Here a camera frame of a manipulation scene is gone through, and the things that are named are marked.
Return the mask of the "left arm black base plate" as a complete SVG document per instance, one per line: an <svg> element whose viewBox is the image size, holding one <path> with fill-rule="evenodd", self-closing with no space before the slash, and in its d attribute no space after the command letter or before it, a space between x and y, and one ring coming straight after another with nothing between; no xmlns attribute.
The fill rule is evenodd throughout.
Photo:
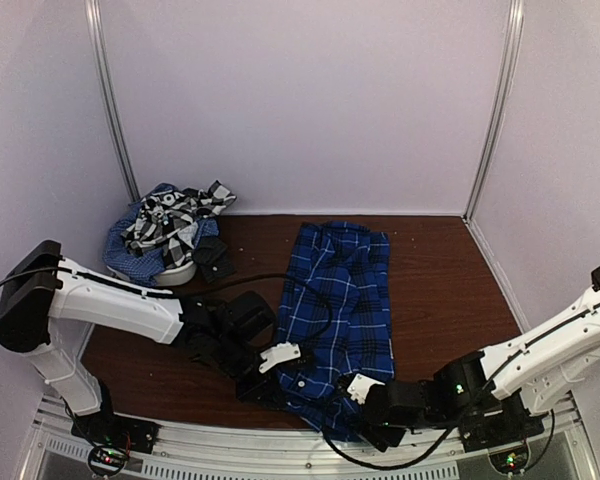
<svg viewBox="0 0 600 480"><path fill-rule="evenodd" d="M106 417L100 413L73 418L71 434L83 438L91 445L115 447L144 454L151 454L157 439L157 423L113 414Z"/></svg>

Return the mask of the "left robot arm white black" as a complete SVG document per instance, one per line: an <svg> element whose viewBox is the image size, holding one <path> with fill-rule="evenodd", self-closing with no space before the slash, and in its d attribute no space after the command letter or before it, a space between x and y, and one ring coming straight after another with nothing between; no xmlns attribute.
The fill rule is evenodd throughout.
<svg viewBox="0 0 600 480"><path fill-rule="evenodd" d="M55 241L40 243L0 282L0 346L26 357L103 444L117 442L124 424L114 415L109 388L65 345L58 324L68 320L185 350L231 378L238 398L247 401L274 398L272 371L288 347L252 345L274 323L273 311L254 292L225 302L135 286L64 257Z"/></svg>

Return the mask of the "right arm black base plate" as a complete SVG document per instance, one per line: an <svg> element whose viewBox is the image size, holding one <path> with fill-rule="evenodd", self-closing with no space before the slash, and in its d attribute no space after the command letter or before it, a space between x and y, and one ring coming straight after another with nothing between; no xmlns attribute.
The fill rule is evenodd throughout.
<svg viewBox="0 0 600 480"><path fill-rule="evenodd" d="M541 417L500 412L488 416L472 416L459 425L461 441L466 452L499 447L520 442L544 432Z"/></svg>

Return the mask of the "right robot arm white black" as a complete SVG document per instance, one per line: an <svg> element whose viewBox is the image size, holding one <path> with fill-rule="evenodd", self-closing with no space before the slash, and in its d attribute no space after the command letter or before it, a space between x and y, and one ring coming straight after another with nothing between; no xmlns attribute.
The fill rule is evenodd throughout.
<svg viewBox="0 0 600 480"><path fill-rule="evenodd" d="M600 361L600 266L569 307L534 329L449 362L432 378L380 382L353 377L362 436L395 447L407 430L452 428L467 452L523 441Z"/></svg>

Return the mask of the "blue plaid long sleeve shirt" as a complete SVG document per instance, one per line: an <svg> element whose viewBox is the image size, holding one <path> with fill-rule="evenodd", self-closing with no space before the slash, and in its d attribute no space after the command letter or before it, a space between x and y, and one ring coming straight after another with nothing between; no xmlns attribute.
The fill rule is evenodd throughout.
<svg viewBox="0 0 600 480"><path fill-rule="evenodd" d="M304 366L276 370L286 409L337 441L358 441L359 405L339 394L362 374L395 376L385 232L349 222L301 225L278 308L278 343L311 354Z"/></svg>

